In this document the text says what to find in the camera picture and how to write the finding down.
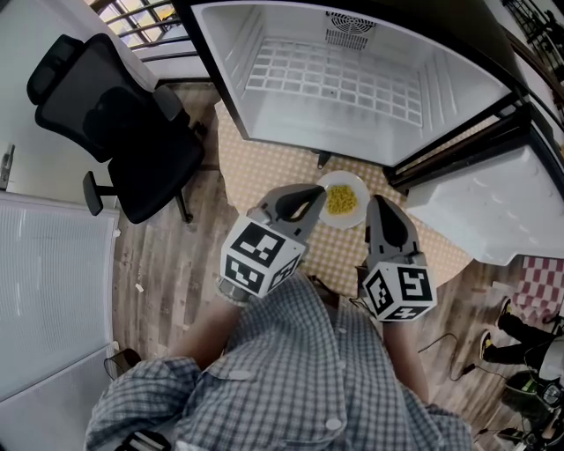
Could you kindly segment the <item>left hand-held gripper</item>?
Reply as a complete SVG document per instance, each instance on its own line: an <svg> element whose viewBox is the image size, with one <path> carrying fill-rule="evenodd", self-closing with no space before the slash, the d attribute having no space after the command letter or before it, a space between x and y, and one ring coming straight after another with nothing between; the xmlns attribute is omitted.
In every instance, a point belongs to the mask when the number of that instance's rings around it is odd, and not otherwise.
<svg viewBox="0 0 564 451"><path fill-rule="evenodd" d="M324 204L324 187L299 183L270 190L241 214L221 248L220 295L246 305L286 281L308 252Z"/></svg>

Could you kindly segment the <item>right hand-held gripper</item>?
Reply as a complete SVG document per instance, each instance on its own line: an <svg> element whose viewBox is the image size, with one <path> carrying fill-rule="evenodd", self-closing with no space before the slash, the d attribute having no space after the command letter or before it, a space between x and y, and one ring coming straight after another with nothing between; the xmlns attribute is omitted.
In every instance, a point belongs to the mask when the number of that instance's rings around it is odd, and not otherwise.
<svg viewBox="0 0 564 451"><path fill-rule="evenodd" d="M377 321L414 321L436 306L417 229L385 196L373 196L367 205L365 242L361 302Z"/></svg>

